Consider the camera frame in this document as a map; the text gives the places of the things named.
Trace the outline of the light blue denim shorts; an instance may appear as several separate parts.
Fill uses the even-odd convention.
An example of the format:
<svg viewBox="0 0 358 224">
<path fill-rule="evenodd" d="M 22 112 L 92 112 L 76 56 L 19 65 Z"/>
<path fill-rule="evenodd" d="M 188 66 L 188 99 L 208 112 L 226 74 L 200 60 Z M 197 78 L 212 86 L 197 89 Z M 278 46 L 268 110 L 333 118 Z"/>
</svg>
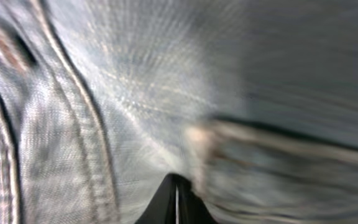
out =
<svg viewBox="0 0 358 224">
<path fill-rule="evenodd" d="M 136 223 L 168 174 L 358 223 L 358 1 L 0 1 L 0 223 Z"/>
</svg>

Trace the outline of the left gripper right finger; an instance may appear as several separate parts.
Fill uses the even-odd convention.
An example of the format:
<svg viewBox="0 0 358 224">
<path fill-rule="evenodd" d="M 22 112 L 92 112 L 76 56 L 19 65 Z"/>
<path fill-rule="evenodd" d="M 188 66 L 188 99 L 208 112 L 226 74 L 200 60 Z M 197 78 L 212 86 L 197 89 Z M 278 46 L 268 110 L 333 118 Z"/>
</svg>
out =
<svg viewBox="0 0 358 224">
<path fill-rule="evenodd" d="M 177 175 L 178 221 L 179 224 L 218 224 L 211 216 L 204 202 L 192 191 L 192 184 Z"/>
</svg>

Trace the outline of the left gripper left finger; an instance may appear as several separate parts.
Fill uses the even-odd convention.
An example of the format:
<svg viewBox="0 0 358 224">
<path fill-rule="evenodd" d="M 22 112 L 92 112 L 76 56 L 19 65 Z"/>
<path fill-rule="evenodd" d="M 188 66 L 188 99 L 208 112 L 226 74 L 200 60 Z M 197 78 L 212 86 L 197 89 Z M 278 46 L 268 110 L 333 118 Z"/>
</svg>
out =
<svg viewBox="0 0 358 224">
<path fill-rule="evenodd" d="M 166 175 L 135 224 L 175 224 L 176 189 L 174 175 Z"/>
</svg>

